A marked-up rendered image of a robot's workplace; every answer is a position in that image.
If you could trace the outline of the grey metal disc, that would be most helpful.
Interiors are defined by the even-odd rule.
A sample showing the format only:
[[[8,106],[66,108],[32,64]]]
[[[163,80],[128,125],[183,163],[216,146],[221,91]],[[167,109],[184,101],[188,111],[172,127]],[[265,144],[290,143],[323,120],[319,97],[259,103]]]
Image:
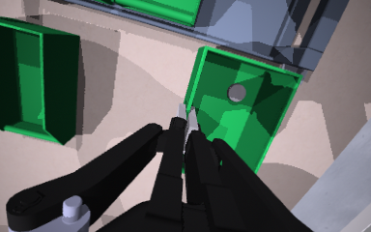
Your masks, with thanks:
[[[227,96],[233,102],[242,101],[244,99],[245,95],[246,95],[246,90],[239,83],[234,83],[234,84],[230,85],[227,89]]]

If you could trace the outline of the dark grey metal shelf rack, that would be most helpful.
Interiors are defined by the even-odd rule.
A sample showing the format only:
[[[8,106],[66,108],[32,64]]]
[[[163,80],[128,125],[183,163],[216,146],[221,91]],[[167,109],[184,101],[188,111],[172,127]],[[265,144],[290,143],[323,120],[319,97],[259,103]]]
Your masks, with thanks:
[[[63,1],[275,61],[303,75],[301,85],[308,71],[315,71],[350,0],[321,0],[300,47],[291,45],[311,0],[201,0],[193,27],[113,2]]]

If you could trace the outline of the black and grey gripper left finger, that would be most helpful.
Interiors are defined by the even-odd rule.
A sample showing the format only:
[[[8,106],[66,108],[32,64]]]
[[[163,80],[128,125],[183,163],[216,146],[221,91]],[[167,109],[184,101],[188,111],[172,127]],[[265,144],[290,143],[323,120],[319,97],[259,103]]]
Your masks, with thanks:
[[[141,232],[182,232],[186,126],[179,103],[169,130],[150,123],[76,171],[16,193],[6,204],[9,232],[89,232],[157,152],[163,155]]]

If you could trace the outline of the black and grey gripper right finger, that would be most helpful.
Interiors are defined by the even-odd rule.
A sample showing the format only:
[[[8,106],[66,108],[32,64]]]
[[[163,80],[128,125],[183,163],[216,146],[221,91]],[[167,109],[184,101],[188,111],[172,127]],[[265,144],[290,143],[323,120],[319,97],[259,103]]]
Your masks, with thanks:
[[[206,138],[194,106],[187,117],[183,163],[186,203],[205,205],[210,232],[314,232],[227,142]]]

